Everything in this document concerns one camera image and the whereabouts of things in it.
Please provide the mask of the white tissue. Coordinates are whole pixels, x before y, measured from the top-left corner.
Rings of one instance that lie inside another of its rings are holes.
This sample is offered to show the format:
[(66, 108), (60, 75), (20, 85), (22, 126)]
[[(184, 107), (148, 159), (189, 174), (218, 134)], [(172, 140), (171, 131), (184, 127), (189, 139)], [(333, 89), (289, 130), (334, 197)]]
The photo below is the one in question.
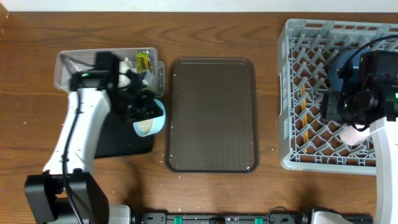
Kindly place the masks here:
[(151, 83), (152, 73), (145, 71), (138, 72), (138, 69), (133, 67), (132, 62), (126, 57), (119, 63), (119, 88), (127, 87), (134, 77), (139, 77), (144, 86), (149, 86)]

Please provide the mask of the blue plate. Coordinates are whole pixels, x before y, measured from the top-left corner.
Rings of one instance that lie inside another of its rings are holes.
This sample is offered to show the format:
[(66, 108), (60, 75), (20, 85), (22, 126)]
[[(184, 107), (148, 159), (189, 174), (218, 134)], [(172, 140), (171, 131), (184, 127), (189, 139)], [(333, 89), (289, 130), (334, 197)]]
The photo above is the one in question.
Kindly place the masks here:
[[(340, 78), (339, 71), (343, 69), (348, 59), (355, 53), (356, 49), (346, 50), (338, 54), (330, 63), (328, 70), (328, 81), (330, 82), (331, 89), (333, 91), (341, 91), (343, 89), (344, 79)], [(368, 52), (368, 49), (363, 49), (360, 53), (356, 54), (349, 63), (348, 70), (352, 73), (352, 76), (347, 79), (349, 84), (358, 84), (358, 73), (359, 73), (359, 61), (361, 54)]]

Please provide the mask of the green yellow snack wrapper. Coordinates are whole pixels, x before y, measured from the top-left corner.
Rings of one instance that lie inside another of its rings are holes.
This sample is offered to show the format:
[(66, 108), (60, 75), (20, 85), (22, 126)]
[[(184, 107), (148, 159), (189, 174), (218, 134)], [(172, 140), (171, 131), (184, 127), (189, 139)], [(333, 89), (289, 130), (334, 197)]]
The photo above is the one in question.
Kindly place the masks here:
[(136, 54), (136, 69), (138, 73), (152, 72), (148, 51), (138, 52)]

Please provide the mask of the pink cup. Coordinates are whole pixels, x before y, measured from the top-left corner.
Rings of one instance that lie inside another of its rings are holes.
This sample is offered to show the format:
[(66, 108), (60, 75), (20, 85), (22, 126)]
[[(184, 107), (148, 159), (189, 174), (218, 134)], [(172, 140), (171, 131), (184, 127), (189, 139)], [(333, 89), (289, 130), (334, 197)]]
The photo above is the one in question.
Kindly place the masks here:
[(369, 128), (364, 131), (358, 131), (352, 126), (348, 126), (347, 124), (343, 125), (344, 130), (339, 134), (340, 139), (343, 143), (349, 146), (355, 146), (362, 143), (370, 136)]

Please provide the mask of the light blue small bowl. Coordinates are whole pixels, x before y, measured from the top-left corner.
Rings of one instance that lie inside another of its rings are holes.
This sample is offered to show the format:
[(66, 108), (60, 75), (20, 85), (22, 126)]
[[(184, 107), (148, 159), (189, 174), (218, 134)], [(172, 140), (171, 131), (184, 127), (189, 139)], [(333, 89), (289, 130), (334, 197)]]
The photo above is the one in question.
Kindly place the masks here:
[(150, 135), (156, 134), (159, 131), (161, 131), (162, 128), (164, 127), (165, 120), (166, 120), (165, 107), (164, 107), (163, 103), (160, 100), (155, 99), (154, 102), (162, 110), (162, 114), (160, 116), (158, 116), (158, 117), (152, 118), (153, 119), (153, 126), (152, 126), (152, 129), (148, 133), (144, 133), (144, 132), (139, 131), (138, 125), (137, 125), (137, 123), (139, 121), (133, 123), (133, 128), (134, 128), (136, 134), (138, 136), (140, 136), (140, 137), (146, 137), (146, 136), (150, 136)]

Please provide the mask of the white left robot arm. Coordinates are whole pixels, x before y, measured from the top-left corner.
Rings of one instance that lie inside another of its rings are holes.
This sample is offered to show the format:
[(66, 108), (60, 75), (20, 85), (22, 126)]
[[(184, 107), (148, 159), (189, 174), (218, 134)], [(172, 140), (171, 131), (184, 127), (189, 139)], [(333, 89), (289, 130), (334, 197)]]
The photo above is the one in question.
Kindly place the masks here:
[(75, 72), (69, 80), (69, 108), (52, 156), (41, 174), (30, 175), (24, 191), (36, 223), (134, 223), (127, 205), (110, 205), (93, 177), (103, 123), (112, 113), (127, 124), (164, 118), (164, 105), (141, 79), (126, 72), (130, 82), (120, 86), (119, 71)]

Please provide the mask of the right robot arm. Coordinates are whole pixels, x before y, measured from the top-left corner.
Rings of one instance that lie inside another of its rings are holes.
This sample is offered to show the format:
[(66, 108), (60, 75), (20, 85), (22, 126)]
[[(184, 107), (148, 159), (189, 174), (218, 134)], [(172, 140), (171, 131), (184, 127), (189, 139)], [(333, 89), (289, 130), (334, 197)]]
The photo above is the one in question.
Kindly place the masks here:
[(371, 138), (376, 154), (377, 202), (374, 223), (397, 223), (397, 90), (367, 88), (323, 95), (322, 118), (346, 125), (338, 136), (355, 146)]

